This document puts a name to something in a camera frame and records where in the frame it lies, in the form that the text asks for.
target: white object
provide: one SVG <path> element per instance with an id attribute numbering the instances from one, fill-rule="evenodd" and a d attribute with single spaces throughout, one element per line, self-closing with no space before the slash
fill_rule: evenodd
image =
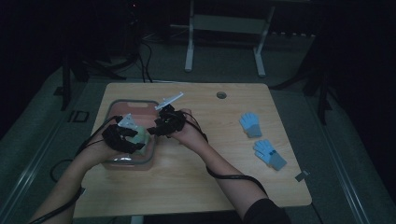
<path id="1" fill-rule="evenodd" d="M 160 110 L 160 109 L 162 109 L 163 107 L 165 107 L 165 106 L 167 106 L 167 105 L 170 105 L 172 102 L 174 102 L 174 101 L 177 100 L 178 98 L 182 97 L 183 95 L 184 95 L 184 93 L 183 93 L 183 92 L 180 92 L 178 95 L 171 96 L 171 97 L 168 97 L 168 98 L 163 98 L 163 102 L 160 103 L 159 105 L 156 105 L 156 106 L 155 106 L 155 109 L 156 109 L 156 110 Z"/>
<path id="2" fill-rule="evenodd" d="M 118 125 L 122 128 L 128 128 L 132 130 L 137 129 L 137 125 L 132 118 L 132 114 L 127 114 L 119 123 Z"/>

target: wooden table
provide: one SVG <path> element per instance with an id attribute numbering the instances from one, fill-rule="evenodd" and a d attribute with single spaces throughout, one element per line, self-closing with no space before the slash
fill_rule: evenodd
<path id="1" fill-rule="evenodd" d="M 208 136 L 209 143 L 245 175 L 255 176 L 278 206 L 309 205 L 311 196 L 268 88 L 263 84 L 111 83 L 107 86 L 93 129 L 105 120 L 111 103 L 118 99 L 161 102 L 184 92 L 172 103 L 190 108 Z M 225 99 L 217 97 L 223 91 Z M 280 171 L 269 168 L 254 155 L 253 145 L 239 119 L 253 112 L 260 117 L 263 137 L 269 139 L 288 162 Z M 159 137 L 148 171 L 114 171 L 93 167 L 84 178 L 86 188 L 75 217 L 154 215 L 232 210 L 205 164 L 177 140 Z"/>

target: black sleeve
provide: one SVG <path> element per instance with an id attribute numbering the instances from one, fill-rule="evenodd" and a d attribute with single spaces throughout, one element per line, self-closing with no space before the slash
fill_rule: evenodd
<path id="1" fill-rule="evenodd" d="M 245 224 L 290 224 L 286 212 L 270 199 L 260 199 L 249 207 L 244 216 Z"/>

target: white stand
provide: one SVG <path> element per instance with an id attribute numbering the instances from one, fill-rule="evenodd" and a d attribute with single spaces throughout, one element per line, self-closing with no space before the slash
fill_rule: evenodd
<path id="1" fill-rule="evenodd" d="M 209 16 L 194 14 L 194 0 L 190 0 L 190 25 L 189 25 L 189 45 L 187 47 L 186 72 L 192 71 L 192 60 L 194 56 L 193 31 L 211 30 L 222 32 L 235 32 L 244 34 L 260 34 L 260 42 L 253 48 L 259 77 L 265 77 L 264 65 L 262 62 L 262 47 L 265 37 L 268 35 L 271 20 L 274 16 L 275 7 L 271 7 L 266 20 Z"/>

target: transparent box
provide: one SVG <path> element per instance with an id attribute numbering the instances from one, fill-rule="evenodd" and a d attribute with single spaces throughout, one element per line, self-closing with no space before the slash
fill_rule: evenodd
<path id="1" fill-rule="evenodd" d="M 155 119 L 158 118 L 158 111 L 155 101 L 139 100 L 117 100 L 110 105 L 107 111 L 106 119 L 113 116 L 129 113 L 132 114 L 134 122 L 144 128 L 144 132 L 149 136 L 145 148 L 137 150 L 133 154 L 124 153 L 104 161 L 102 164 L 109 170 L 137 170 L 145 171 L 151 168 L 153 163 L 156 135 L 150 135 L 147 128 L 155 127 Z"/>

